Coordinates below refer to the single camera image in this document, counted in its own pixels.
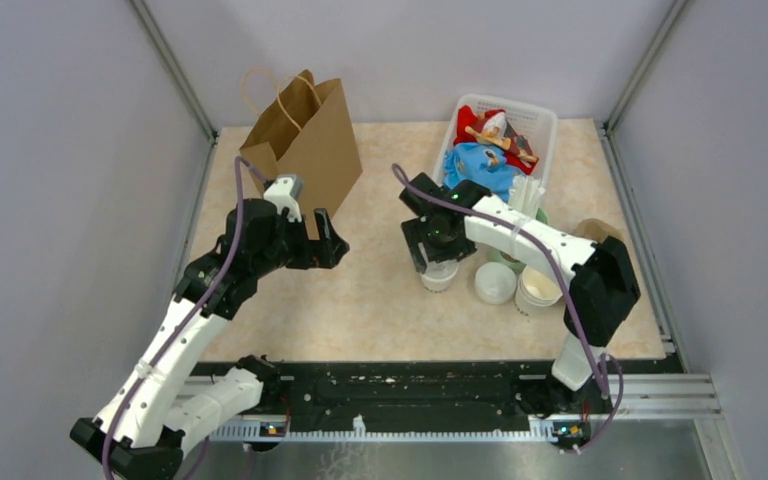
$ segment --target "gray floor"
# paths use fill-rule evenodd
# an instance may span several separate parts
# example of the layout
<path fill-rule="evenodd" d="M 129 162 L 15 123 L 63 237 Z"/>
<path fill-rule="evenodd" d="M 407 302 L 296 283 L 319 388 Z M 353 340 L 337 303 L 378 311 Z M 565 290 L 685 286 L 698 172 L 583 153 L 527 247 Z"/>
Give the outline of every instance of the gray floor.
<path fill-rule="evenodd" d="M 285 444 L 256 455 L 249 479 L 708 479 L 700 452 L 691 422 L 623 421 L 581 456 L 536 443 Z M 243 480 L 247 457 L 240 445 L 212 444 L 194 478 Z"/>

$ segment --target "white paper cup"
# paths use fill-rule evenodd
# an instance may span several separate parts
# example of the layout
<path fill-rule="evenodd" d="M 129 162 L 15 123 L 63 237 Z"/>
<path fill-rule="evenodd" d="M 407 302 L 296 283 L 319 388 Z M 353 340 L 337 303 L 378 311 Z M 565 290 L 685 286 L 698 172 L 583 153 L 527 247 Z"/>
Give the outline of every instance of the white paper cup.
<path fill-rule="evenodd" d="M 455 275 L 458 274 L 458 261 L 448 260 L 446 262 L 428 262 L 425 273 L 420 274 L 422 284 L 425 288 L 434 292 L 442 292 L 449 288 Z"/>
<path fill-rule="evenodd" d="M 517 310 L 534 315 L 546 310 L 561 298 L 561 288 L 551 279 L 531 267 L 525 267 L 517 282 L 514 297 Z"/>
<path fill-rule="evenodd" d="M 510 301 L 516 292 L 516 284 L 514 271 L 501 263 L 485 263 L 475 272 L 475 293 L 491 305 Z"/>

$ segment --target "basket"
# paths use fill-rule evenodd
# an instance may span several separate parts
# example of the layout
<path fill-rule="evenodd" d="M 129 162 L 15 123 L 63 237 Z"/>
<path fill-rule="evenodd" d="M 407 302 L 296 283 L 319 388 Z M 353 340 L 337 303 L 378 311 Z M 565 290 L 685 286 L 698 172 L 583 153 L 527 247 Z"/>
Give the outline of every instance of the basket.
<path fill-rule="evenodd" d="M 530 105 L 528 103 L 505 100 L 504 98 L 489 95 L 464 95 L 458 101 L 452 121 L 440 153 L 437 155 L 437 164 L 434 165 L 434 173 L 431 178 L 438 184 L 443 183 L 443 159 L 446 151 L 452 148 L 455 141 L 455 127 L 458 122 L 458 110 L 464 105 L 469 105 L 475 114 L 486 112 L 494 108 L 504 108 L 508 123 L 520 135 L 525 135 L 534 154 L 540 158 L 531 176 L 540 180 L 543 188 L 549 182 L 549 167 L 552 166 L 552 152 L 555 150 L 555 136 L 558 133 L 558 116 L 555 112 Z"/>

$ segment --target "brown paper bag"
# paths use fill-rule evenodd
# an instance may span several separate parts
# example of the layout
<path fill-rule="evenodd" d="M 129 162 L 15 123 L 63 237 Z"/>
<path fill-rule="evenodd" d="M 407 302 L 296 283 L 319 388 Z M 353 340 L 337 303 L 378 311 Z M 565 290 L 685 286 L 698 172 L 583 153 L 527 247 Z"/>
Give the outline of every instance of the brown paper bag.
<path fill-rule="evenodd" d="M 241 90 L 260 117 L 240 147 L 240 155 L 267 178 L 285 173 L 302 178 L 299 204 L 308 235 L 318 238 L 313 210 L 324 208 L 334 216 L 362 171 L 343 84 L 335 78 L 314 86 L 313 74 L 304 70 L 288 77 L 292 81 L 287 88 L 260 113 L 245 94 L 246 77 L 253 71 L 263 70 L 247 72 Z M 280 85 L 266 74 L 277 94 Z M 263 194 L 263 186 L 255 183 Z"/>

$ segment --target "tabletop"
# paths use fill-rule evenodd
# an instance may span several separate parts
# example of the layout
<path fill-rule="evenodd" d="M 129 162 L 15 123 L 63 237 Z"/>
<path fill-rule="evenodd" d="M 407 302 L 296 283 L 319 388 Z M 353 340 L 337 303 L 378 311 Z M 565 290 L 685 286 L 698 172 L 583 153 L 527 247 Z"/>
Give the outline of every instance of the tabletop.
<path fill-rule="evenodd" d="M 545 314 L 523 316 L 513 305 L 488 305 L 473 287 L 487 261 L 483 249 L 461 262 L 453 284 L 431 293 L 411 262 L 400 223 L 411 212 L 398 200 L 401 184 L 390 165 L 409 177 L 431 174 L 448 122 L 355 124 L 363 164 L 343 205 L 333 216 L 351 251 L 333 270 L 273 272 L 258 283 L 202 361 L 236 361 L 267 355 L 288 361 L 464 361 L 553 359 L 567 329 L 563 301 Z M 232 159 L 249 127 L 224 128 L 202 202 L 191 258 L 211 249 L 234 208 Z M 257 196 L 244 175 L 247 197 Z M 661 359 L 655 314 L 643 282 L 619 197 L 595 125 L 561 120 L 543 208 L 550 225 L 572 232 L 581 220 L 598 218 L 624 236 L 641 286 L 641 298 L 608 350 L 618 358 Z"/>

